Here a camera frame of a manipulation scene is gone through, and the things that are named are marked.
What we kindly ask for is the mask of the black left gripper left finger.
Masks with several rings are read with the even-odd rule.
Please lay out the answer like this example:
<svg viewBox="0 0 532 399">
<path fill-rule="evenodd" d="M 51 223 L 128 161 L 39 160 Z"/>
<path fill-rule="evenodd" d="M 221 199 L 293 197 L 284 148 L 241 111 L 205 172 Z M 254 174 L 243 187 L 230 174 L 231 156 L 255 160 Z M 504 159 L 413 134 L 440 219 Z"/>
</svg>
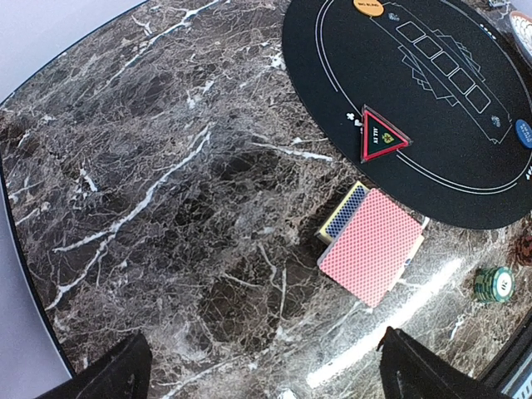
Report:
<svg viewBox="0 0 532 399">
<path fill-rule="evenodd" d="M 98 361 L 42 398 L 146 398 L 152 353 L 138 332 L 118 342 Z"/>
</svg>

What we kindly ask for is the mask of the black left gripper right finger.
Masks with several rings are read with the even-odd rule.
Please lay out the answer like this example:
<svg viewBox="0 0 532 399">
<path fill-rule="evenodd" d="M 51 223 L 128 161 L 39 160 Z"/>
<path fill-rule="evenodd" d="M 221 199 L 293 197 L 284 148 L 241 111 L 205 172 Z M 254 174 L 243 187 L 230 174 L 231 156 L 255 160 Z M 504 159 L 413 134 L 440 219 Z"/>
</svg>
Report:
<svg viewBox="0 0 532 399">
<path fill-rule="evenodd" d="M 380 341 L 386 398 L 497 398 L 499 393 L 459 372 L 398 328 Z"/>
</svg>

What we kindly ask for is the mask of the orange big blind button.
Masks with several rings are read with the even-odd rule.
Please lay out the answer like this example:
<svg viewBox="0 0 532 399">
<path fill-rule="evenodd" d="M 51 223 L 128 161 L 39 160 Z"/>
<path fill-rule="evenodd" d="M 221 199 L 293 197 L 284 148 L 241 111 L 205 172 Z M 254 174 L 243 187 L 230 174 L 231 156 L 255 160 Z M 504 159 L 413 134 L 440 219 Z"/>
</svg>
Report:
<svg viewBox="0 0 532 399">
<path fill-rule="evenodd" d="M 362 14 L 369 17 L 380 17 L 384 13 L 384 6 L 379 0 L 353 0 L 353 6 Z"/>
</svg>

